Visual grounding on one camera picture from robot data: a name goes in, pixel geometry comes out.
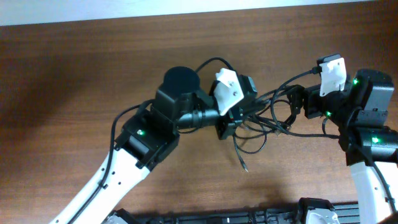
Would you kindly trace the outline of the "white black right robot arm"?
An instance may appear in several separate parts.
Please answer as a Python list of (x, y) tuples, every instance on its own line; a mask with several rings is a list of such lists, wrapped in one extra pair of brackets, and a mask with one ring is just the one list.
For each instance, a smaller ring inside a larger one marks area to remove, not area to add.
[(319, 85), (297, 85), (287, 97), (308, 119), (325, 116), (337, 125), (358, 195), (360, 222), (397, 223), (397, 131), (385, 125), (392, 78), (363, 68), (346, 86), (321, 93)]

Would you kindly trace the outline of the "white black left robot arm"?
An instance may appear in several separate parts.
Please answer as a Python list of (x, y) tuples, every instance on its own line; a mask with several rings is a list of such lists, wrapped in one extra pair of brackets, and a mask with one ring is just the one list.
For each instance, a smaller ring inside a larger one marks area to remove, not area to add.
[(53, 223), (102, 223), (121, 199), (177, 146), (180, 130), (214, 126), (220, 140), (264, 107), (251, 77), (222, 68), (210, 93), (188, 67), (166, 71), (155, 97), (133, 106), (121, 134), (111, 136), (108, 155), (94, 176)]

